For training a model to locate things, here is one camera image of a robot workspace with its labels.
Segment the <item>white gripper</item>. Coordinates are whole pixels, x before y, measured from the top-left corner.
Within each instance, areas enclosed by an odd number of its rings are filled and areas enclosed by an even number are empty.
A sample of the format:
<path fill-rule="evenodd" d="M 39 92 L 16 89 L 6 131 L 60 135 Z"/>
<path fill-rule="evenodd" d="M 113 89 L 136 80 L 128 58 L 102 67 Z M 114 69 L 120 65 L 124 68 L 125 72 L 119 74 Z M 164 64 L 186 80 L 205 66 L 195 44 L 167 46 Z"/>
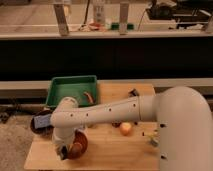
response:
<path fill-rule="evenodd" d="M 68 157 L 68 147 L 73 142 L 76 130 L 74 128 L 54 128 L 52 142 L 55 145 L 56 154 L 61 160 Z"/>

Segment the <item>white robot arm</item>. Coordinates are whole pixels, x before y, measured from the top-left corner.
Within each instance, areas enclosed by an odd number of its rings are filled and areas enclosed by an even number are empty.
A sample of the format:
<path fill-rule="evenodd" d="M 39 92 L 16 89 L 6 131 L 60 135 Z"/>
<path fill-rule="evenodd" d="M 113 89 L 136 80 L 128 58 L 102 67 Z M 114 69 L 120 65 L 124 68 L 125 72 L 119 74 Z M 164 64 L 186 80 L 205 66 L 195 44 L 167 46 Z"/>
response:
<path fill-rule="evenodd" d="M 53 137 L 61 146 L 70 143 L 80 125 L 126 121 L 157 123 L 160 171 L 213 171 L 213 113 L 192 88 L 173 87 L 156 95 L 84 108 L 70 98 L 51 116 Z"/>

